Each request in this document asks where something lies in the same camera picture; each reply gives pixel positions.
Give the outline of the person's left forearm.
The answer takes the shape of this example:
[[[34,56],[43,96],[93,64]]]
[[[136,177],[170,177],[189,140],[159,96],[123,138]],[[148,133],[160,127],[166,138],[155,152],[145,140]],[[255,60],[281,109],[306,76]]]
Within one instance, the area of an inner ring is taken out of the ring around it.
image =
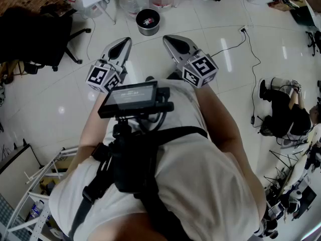
[[[99,143],[102,143],[106,135],[106,130],[109,118],[101,118],[98,114],[98,110],[106,99],[107,95],[100,93],[92,108],[89,118],[85,124],[83,132],[80,138],[80,144],[77,155],[81,160],[86,160],[90,157]]]

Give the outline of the cardboard box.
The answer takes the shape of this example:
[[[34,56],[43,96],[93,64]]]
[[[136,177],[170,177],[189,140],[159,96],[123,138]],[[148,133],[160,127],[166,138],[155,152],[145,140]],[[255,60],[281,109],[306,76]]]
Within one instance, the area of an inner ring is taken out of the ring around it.
[[[270,8],[282,12],[290,11],[299,8],[298,5],[292,3],[290,0],[273,0],[267,4]]]

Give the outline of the black office chair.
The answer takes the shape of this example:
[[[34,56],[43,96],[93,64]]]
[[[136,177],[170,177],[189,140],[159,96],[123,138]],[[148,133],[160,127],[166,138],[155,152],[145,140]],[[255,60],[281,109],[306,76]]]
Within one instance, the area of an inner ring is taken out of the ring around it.
[[[72,31],[71,15],[33,13],[25,8],[9,8],[0,16],[0,63],[22,61],[29,74],[50,66],[54,72],[66,54],[82,64],[68,49],[68,43],[90,28]]]

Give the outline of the beige partition panel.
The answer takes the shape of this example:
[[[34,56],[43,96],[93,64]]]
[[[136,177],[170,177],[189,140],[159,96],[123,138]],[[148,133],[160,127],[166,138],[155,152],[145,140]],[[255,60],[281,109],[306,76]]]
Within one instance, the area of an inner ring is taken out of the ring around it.
[[[14,149],[0,162],[0,176],[5,174],[35,173],[41,167],[30,144]]]

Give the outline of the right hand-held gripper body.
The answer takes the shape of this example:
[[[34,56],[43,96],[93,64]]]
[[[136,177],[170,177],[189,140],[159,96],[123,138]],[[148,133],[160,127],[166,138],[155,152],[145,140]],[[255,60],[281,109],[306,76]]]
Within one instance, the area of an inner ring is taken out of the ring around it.
[[[216,63],[201,49],[179,56],[177,68],[182,73],[182,79],[195,88],[201,88],[214,80],[218,72]]]

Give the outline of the black chest harness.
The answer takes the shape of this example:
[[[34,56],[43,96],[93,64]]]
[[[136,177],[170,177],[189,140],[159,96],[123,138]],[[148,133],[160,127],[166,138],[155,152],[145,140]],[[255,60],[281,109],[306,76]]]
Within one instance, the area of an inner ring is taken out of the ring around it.
[[[100,143],[92,153],[100,165],[94,179],[82,191],[83,200],[68,233],[69,240],[74,239],[77,228],[84,222],[95,201],[102,198],[114,184],[118,191],[133,194],[142,202],[153,227],[167,241],[193,241],[180,220],[161,201],[155,180],[159,146],[190,134],[207,137],[203,129],[193,126],[142,133],[133,132],[127,121],[117,123],[112,134],[115,140],[107,146]]]

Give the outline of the person's white t-shirt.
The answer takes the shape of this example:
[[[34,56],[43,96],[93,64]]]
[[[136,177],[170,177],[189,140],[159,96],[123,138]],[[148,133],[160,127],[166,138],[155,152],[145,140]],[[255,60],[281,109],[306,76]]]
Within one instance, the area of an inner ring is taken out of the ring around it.
[[[102,144],[115,140],[113,127],[127,121],[133,132],[147,133],[177,127],[199,127],[207,133],[190,134],[159,146],[155,180],[166,208],[180,220],[193,241],[247,241],[259,228],[266,210],[263,187],[248,159],[222,152],[211,140],[195,89],[182,80],[158,80],[169,87],[172,112],[140,118],[110,118]],[[51,214],[68,236],[83,200],[82,191],[96,176],[100,163],[92,153],[76,155],[63,180],[49,198]],[[167,241],[152,225],[139,199],[112,184],[91,207],[72,241]]]

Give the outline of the clear plastic bottle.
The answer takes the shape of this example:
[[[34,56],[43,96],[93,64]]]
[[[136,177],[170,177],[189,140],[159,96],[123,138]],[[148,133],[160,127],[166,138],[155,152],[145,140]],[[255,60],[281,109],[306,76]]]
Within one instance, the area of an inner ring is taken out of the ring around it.
[[[44,201],[42,200],[36,201],[30,210],[31,217],[37,218],[38,216],[41,215],[43,209],[44,209]]]

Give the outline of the person's right forearm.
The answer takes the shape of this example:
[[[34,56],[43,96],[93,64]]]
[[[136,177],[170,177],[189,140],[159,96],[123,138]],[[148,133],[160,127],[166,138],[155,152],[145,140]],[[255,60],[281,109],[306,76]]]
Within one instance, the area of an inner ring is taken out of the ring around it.
[[[236,122],[210,86],[195,89],[200,111],[212,142],[238,160],[247,160]]]

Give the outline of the grid pattern board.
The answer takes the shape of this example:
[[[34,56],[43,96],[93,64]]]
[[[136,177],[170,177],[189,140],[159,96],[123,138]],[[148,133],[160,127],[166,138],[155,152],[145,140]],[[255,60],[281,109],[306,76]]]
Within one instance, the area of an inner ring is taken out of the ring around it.
[[[11,218],[14,209],[0,194],[0,239],[4,236],[6,226]]]

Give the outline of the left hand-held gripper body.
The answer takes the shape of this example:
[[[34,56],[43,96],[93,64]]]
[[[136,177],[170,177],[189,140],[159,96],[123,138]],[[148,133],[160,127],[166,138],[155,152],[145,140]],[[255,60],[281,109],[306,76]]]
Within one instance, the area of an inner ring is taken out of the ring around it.
[[[109,93],[114,87],[122,84],[126,77],[125,66],[120,66],[104,59],[99,59],[91,65],[86,83],[94,90]]]

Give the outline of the white metal shelf rack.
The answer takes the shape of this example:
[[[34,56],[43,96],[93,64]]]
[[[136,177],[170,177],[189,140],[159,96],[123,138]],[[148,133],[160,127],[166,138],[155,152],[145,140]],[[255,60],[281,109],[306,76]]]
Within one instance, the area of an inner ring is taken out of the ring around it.
[[[58,171],[58,163],[65,162],[68,165],[71,158],[77,154],[78,147],[62,148],[62,150],[44,167],[36,173],[27,177],[25,182],[26,190],[20,198],[18,204],[14,207],[2,241],[6,241],[10,233],[18,230],[26,230],[30,237],[28,241],[55,241],[64,238],[64,235],[55,228],[48,227],[47,223],[51,217],[49,209],[49,195],[41,194],[40,187],[43,180],[58,179],[61,180],[64,172]],[[34,205],[40,205],[40,213],[35,217],[31,216],[28,221],[19,220],[22,210],[26,207],[26,203],[30,200],[34,201]]]

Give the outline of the black chest-mounted monitor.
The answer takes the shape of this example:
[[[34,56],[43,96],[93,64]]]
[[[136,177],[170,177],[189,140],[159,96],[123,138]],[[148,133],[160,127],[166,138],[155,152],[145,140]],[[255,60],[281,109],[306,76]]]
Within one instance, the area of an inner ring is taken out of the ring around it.
[[[172,112],[170,88],[157,81],[118,86],[111,90],[98,110],[100,118],[140,118]]]

